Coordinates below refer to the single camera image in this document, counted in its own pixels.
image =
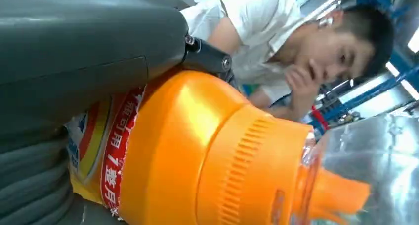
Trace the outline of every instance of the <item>ceiling light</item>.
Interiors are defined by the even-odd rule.
[[[393,76],[397,77],[400,74],[400,72],[390,62],[387,62],[385,66],[390,71],[390,73],[393,74]],[[415,90],[415,88],[413,88],[413,86],[408,81],[403,80],[401,84],[406,89],[406,91],[413,97],[413,99],[419,100],[419,93]]]
[[[325,17],[327,14],[329,14],[331,11],[335,10],[336,8],[337,8],[337,4],[333,4],[324,12],[322,12],[322,14],[318,15],[316,19],[322,19],[323,17]]]
[[[336,0],[327,0],[324,4],[322,4],[320,7],[318,7],[316,10],[314,10],[312,13],[310,13],[306,19],[311,20],[318,16],[324,9],[326,9],[328,6],[330,6],[334,1]]]
[[[415,33],[410,38],[407,46],[415,53],[419,50],[419,28],[416,29]]]

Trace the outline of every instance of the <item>orange bottle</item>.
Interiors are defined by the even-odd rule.
[[[338,213],[362,208],[369,186],[321,167],[310,126],[275,119],[214,76],[168,75],[126,95],[142,100],[138,114],[125,120],[122,101],[96,176],[75,191],[131,225],[344,224]]]

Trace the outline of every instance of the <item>blue metal frame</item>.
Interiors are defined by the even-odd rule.
[[[399,15],[397,11],[394,10],[390,0],[357,0],[358,4],[372,4],[389,12],[392,17]],[[358,105],[370,100],[371,98],[395,87],[402,80],[406,79],[415,90],[419,90],[419,77],[417,73],[419,72],[419,66],[414,67],[414,63],[410,60],[405,54],[403,54],[399,49],[395,48],[390,58],[390,62],[394,67],[400,72],[400,75],[394,78],[391,78],[384,83],[372,88],[371,90],[357,96],[356,98],[348,101],[342,106],[332,110],[327,113],[324,117],[327,121],[336,119],[346,114],[348,110],[357,107]],[[313,121],[310,123],[314,127],[318,127],[319,123]]]

